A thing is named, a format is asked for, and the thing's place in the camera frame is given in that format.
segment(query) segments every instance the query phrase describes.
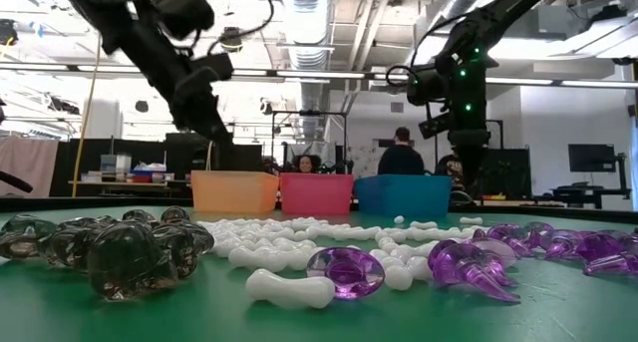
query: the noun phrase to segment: ceiling duct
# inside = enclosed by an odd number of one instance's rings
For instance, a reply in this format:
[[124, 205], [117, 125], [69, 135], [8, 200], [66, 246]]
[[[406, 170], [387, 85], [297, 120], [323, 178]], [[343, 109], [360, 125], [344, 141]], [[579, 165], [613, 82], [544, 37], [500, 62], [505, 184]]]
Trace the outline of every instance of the ceiling duct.
[[[328, 40], [331, 0], [282, 0], [286, 8], [286, 38], [300, 47], [288, 50], [293, 69], [303, 71], [325, 70], [329, 52], [322, 49]], [[300, 83], [297, 97], [298, 110], [326, 111], [327, 88], [324, 84]], [[312, 140], [317, 132], [315, 122], [303, 123], [303, 138]]]

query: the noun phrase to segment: man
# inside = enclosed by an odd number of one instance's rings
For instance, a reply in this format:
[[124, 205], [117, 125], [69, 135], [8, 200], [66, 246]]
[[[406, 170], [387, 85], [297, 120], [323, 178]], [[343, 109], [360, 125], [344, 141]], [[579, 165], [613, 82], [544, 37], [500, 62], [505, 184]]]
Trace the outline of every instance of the man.
[[453, 189], [465, 189], [463, 185], [463, 166], [456, 149], [453, 149], [450, 155], [444, 156], [439, 160], [435, 174], [451, 176]]
[[398, 128], [395, 144], [381, 156], [377, 174], [424, 174], [425, 171], [421, 155], [410, 146], [410, 131]]

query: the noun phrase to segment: person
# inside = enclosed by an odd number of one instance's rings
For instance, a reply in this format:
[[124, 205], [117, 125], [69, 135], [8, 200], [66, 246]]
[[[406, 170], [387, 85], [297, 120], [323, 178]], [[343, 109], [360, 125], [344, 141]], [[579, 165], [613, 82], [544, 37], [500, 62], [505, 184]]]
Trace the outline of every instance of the person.
[[395, 144], [386, 149], [379, 161], [377, 174], [424, 174], [421, 155], [410, 146], [410, 130], [398, 128]]
[[321, 165], [321, 159], [316, 156], [298, 156], [295, 160], [295, 166], [302, 173], [317, 173], [317, 169]]
[[452, 188], [455, 190], [465, 190], [463, 183], [463, 165], [459, 159], [456, 149], [452, 149], [452, 153], [442, 157], [437, 163], [435, 174], [447, 175], [452, 177]]

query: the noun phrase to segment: plastic bin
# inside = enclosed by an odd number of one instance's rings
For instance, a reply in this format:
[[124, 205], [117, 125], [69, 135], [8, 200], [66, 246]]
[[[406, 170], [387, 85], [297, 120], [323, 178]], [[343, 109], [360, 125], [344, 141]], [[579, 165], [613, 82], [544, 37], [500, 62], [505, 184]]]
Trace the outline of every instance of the plastic bin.
[[355, 181], [359, 210], [384, 216], [443, 217], [451, 191], [449, 176], [388, 174]]
[[281, 209], [306, 216], [349, 214], [353, 184], [350, 174], [283, 173]]
[[279, 177], [265, 172], [192, 171], [197, 212], [266, 213], [274, 210]]

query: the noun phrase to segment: pink curtain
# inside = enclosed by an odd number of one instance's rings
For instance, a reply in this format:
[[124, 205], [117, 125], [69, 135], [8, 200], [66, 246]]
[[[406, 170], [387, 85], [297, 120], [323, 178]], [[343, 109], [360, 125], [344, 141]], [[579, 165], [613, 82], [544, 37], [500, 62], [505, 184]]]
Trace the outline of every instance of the pink curtain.
[[0, 171], [18, 177], [33, 187], [31, 193], [0, 181], [0, 196], [13, 193], [25, 197], [49, 197], [58, 142], [10, 137], [0, 139]]

